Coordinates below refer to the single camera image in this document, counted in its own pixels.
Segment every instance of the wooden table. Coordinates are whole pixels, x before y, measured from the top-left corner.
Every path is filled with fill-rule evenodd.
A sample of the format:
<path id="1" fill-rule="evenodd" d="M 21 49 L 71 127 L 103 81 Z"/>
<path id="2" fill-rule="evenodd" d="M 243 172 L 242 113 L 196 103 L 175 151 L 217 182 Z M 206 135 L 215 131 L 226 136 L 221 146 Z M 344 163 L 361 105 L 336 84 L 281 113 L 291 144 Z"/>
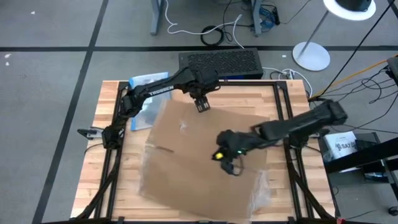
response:
<path id="1" fill-rule="evenodd" d="M 93 126 L 104 128 L 111 123 L 118 85 L 118 81 L 103 82 Z M 293 114 L 298 115 L 308 111 L 309 107 L 302 81 L 287 80 L 287 85 Z M 237 113 L 267 116 L 271 120 L 278 119 L 274 93 L 271 86 L 222 86 L 221 90 L 207 94 L 207 97 L 210 105 L 214 108 L 223 108 Z M 282 106 L 284 106 L 282 92 L 280 92 L 280 97 Z M 178 90 L 172 92 L 172 98 L 178 101 L 193 103 L 193 100 L 188 95 L 183 95 Z M 127 122 L 127 130 L 130 130 L 130 125 L 131 122 Z M 113 218 L 117 219 L 119 216 L 124 216 L 126 220 L 140 221 L 203 220 L 203 217 L 194 216 L 174 210 L 165 205 L 151 202 L 137 194 L 140 181 L 141 154 L 149 132 L 150 129 L 135 132 L 126 131 Z M 100 142 L 100 139 L 95 139 L 89 141 L 88 146 Z M 319 149 L 316 140 L 310 140 L 309 146 Z M 253 221 L 286 221 L 287 217 L 294 217 L 295 214 L 284 150 L 281 147 L 270 147 L 268 150 L 267 168 L 269 184 L 272 190 L 272 204 L 256 210 Z M 324 208 L 330 214 L 334 215 L 335 207 L 321 154 L 304 148 L 302 156 L 309 189 Z M 75 203 L 73 204 L 72 217 L 77 216 L 83 211 L 98 190 L 104 157 L 105 150 L 101 146 L 94 147 L 86 153 Z M 303 216 L 306 217 L 307 213 L 300 190 L 299 195 Z M 107 195 L 105 195 L 104 201 L 108 201 Z M 106 206 L 107 203 L 104 203 L 102 217 L 105 216 Z"/>

